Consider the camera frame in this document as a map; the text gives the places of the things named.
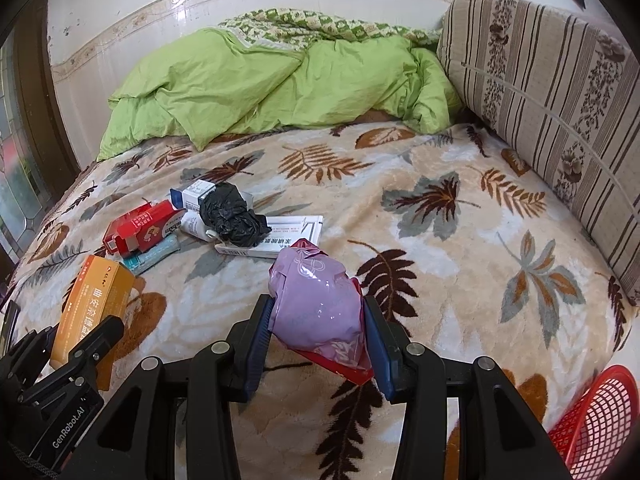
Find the orange medicine box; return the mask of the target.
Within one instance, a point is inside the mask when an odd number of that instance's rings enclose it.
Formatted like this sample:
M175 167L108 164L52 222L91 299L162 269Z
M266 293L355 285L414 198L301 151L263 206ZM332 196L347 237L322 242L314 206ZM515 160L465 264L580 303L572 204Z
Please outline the orange medicine box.
M85 260L58 323L50 357L53 368L65 364L68 352L107 315L124 315L135 279L118 261L94 255Z

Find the teal and white box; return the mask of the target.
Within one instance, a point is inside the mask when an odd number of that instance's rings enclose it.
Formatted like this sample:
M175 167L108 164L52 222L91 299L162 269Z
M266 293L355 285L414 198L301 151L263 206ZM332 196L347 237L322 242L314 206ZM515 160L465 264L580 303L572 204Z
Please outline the teal and white box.
M168 237L163 238L156 245L151 247L146 252L138 252L137 254L122 259L122 264L135 276L150 270L157 263L168 256L178 252L179 241L176 234L170 234Z

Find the red cigarette box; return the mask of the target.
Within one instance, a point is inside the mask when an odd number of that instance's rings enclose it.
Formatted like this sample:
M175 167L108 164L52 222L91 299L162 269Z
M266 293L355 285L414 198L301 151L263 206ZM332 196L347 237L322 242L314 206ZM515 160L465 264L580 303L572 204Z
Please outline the red cigarette box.
M186 213L169 200L146 203L113 220L103 235L103 245L110 255L122 258L147 252L180 226Z

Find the purple snack wrapper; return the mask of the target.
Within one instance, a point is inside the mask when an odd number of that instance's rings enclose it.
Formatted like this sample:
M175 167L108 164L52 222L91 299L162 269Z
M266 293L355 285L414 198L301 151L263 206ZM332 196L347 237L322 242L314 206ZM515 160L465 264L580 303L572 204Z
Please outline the purple snack wrapper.
M357 386L373 377L362 295L343 263L301 238L269 270L269 330L286 348Z

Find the white ointment tube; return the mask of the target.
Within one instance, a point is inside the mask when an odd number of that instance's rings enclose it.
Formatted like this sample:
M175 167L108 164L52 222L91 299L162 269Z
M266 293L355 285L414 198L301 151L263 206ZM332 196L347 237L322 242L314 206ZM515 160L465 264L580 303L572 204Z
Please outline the white ointment tube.
M190 236L198 238L203 242L216 242L218 237L216 233L209 229L203 222L200 214L196 211L187 209L181 218L180 230Z

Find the black plastic bag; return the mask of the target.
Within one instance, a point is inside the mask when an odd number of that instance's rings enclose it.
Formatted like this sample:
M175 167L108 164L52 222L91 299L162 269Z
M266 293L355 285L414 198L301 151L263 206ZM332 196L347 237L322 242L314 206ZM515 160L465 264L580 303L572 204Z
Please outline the black plastic bag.
M198 213L216 237L236 247L255 247L271 232L266 217L256 214L238 188L228 182L216 184L198 199Z

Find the blue and white box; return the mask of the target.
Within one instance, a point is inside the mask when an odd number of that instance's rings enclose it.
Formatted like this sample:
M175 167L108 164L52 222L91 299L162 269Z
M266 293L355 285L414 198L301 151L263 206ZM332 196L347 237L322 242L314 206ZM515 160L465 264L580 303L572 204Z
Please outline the blue and white box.
M253 207L253 196L228 182L196 180L183 188L171 188L169 201L175 209L200 211L202 207Z

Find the long white medicine box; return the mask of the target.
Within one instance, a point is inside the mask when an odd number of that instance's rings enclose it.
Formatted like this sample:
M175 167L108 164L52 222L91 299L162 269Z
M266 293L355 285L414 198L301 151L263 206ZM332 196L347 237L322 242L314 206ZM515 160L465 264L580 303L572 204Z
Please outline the long white medicine box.
M322 216L272 216L267 217L271 231L257 246L238 247L229 243L214 245L216 252L226 256L275 259L283 249L299 240L318 245L322 231Z

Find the red plastic basket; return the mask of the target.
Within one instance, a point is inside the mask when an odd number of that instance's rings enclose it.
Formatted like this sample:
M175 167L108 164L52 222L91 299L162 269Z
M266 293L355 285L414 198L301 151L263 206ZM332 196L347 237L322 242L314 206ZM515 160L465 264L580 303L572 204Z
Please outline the red plastic basket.
M607 368L549 431L573 479L599 479L620 452L639 415L631 371Z

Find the leaf-patterned bed blanket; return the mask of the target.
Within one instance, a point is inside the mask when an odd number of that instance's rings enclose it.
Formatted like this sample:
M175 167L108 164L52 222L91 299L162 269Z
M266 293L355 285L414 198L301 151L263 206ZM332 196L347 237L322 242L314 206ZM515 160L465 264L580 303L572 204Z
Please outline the leaf-patterned bed blanket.
M167 138L99 162L15 271L14 337L58 322L114 218L196 179L230 182L266 216L323 216L319 247L387 318L444 358L491 356L551 429L615 353L638 356L638 308L546 182L470 130L428 138L388 122L265 133L202 152ZM145 356L194 356L268 292L269 260L222 256L177 235L178 252L134 282L105 401ZM266 367L254 399L231 405L242 479L390 479L403 406L276 338Z

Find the stained glass door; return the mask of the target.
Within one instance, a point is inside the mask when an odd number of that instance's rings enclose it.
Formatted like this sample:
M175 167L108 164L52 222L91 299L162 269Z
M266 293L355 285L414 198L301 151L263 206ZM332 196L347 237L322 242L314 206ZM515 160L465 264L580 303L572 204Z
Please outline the stained glass door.
M1 46L0 128L1 247L17 264L35 239L52 200L18 105L13 34Z

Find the striped floral bolster cushion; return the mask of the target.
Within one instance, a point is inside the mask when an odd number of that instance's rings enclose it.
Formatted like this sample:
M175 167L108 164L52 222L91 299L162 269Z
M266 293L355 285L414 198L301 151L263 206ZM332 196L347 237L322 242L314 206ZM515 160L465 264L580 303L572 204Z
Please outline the striped floral bolster cushion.
M639 300L639 62L525 0L452 0L437 55L463 103L544 179Z

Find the green quilt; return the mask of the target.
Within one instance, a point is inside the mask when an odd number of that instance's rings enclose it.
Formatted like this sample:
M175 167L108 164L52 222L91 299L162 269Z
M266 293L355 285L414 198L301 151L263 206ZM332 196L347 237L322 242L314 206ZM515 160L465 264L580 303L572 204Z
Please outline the green quilt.
M185 136L201 151L225 134L320 129L369 112L421 134L450 127L463 104L435 50L439 32L264 9L156 49L110 96L98 157Z

